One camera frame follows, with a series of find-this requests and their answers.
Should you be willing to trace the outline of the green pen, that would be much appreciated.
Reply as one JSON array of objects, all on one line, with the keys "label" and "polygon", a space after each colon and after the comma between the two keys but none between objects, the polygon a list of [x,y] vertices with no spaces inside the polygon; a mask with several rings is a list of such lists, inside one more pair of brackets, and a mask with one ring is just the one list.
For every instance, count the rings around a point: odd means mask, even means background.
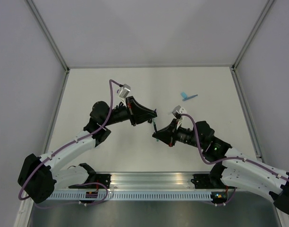
[{"label": "green pen", "polygon": [[154,119],[153,119],[152,121],[153,121],[154,132],[157,132],[157,126],[156,126],[156,122],[155,122],[155,120],[154,120]]}]

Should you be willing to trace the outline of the blue marker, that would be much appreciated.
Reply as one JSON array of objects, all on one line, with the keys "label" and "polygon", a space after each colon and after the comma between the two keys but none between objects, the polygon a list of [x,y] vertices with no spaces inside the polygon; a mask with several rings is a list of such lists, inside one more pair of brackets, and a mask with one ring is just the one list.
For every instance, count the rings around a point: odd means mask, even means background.
[{"label": "blue marker", "polygon": [[182,101],[187,101],[187,100],[190,100],[190,99],[195,98],[195,97],[197,97],[197,96],[198,96],[198,95],[192,95],[192,96],[187,96],[187,95],[185,95],[185,96],[183,97]]}]

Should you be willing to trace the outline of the blue marker cap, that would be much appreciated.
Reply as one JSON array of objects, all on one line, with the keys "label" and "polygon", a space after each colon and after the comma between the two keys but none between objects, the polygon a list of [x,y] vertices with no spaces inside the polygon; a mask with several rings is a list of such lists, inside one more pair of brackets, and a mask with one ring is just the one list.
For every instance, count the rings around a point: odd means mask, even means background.
[{"label": "blue marker cap", "polygon": [[185,92],[181,92],[180,95],[183,97],[183,98],[187,98],[187,94]]}]

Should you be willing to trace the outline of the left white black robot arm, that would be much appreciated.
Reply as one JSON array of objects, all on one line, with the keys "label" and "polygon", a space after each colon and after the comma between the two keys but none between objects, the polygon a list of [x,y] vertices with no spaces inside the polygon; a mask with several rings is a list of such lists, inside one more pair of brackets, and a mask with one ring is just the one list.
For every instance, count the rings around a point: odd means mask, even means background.
[{"label": "left white black robot arm", "polygon": [[115,108],[109,107],[104,101],[96,102],[90,112],[87,125],[79,132],[72,142],[56,151],[41,156],[28,155],[23,162],[18,184],[27,198],[39,204],[47,200],[58,189],[66,187],[92,188],[96,183],[96,172],[86,163],[71,169],[64,169],[69,162],[98,147],[105,142],[111,131],[108,125],[130,121],[137,126],[157,117],[156,110],[139,104],[133,96],[120,102]]}]

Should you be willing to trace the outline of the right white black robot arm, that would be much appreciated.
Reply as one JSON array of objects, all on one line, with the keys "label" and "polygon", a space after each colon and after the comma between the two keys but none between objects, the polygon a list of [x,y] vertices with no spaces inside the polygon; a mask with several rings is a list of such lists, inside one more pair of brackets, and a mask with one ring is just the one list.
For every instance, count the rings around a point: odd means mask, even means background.
[{"label": "right white black robot arm", "polygon": [[254,161],[242,154],[215,137],[214,130],[206,121],[196,122],[192,129],[186,129],[173,119],[167,127],[154,132],[152,137],[169,147],[181,142],[198,148],[202,161],[212,166],[208,176],[212,187],[227,186],[257,194],[289,215],[289,171]]}]

